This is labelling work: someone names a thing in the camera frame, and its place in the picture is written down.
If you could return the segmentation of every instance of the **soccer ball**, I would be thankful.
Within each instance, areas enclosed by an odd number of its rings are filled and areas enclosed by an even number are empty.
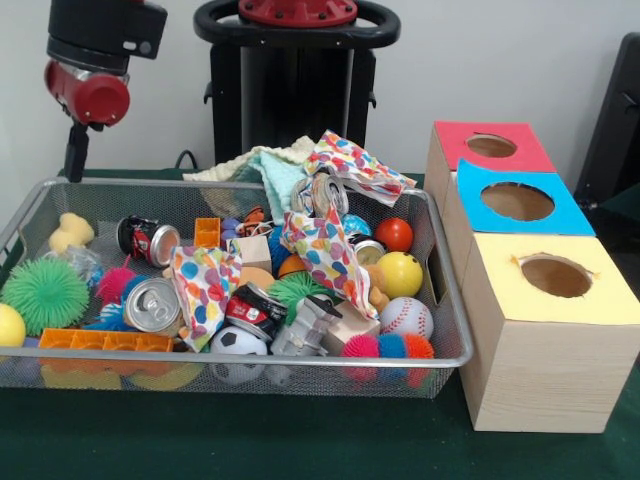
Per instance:
[[[266,355],[266,344],[238,327],[220,330],[211,343],[211,353],[224,355]],[[264,365],[240,363],[212,363],[213,376],[227,385],[241,385],[258,378]]]

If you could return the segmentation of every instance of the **mint green cloth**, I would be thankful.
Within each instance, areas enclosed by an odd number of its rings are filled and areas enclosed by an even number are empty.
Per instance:
[[[254,156],[233,176],[234,182],[263,183],[276,225],[284,223],[284,212],[291,210],[291,191],[306,177],[302,165],[293,165],[268,152]]]

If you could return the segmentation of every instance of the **polka dot cloth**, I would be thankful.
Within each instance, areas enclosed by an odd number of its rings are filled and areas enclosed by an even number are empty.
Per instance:
[[[300,255],[316,282],[350,301],[365,317],[378,318],[369,304],[369,274],[358,265],[335,206],[330,207],[326,219],[285,213],[280,242]]]
[[[395,205],[405,188],[416,185],[415,180],[383,165],[365,149],[331,130],[324,133],[304,165],[309,175],[323,168],[340,177],[345,186],[388,206]]]
[[[177,247],[173,282],[187,328],[180,336],[199,352],[222,327],[227,303],[240,282],[242,259],[219,248]]]

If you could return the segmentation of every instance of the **yellow ball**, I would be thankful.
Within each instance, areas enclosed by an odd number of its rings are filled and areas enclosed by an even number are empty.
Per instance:
[[[0,347],[21,347],[26,336],[22,316],[9,305],[0,303]]]
[[[413,297],[422,286],[422,267],[416,258],[404,252],[391,252],[378,260],[384,272],[390,299]]]

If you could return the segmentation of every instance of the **orange lego brick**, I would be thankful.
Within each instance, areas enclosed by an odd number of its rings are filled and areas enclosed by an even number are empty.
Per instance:
[[[203,248],[219,247],[220,219],[196,218],[196,226],[193,235],[193,245]]]
[[[40,339],[39,347],[167,353],[173,351],[173,340],[169,337],[148,333],[46,328]],[[41,358],[40,363],[58,373],[80,371],[98,374],[111,370],[119,375],[132,375],[136,372],[144,372],[149,375],[162,375],[170,368],[165,362],[140,362],[130,360],[107,361]]]

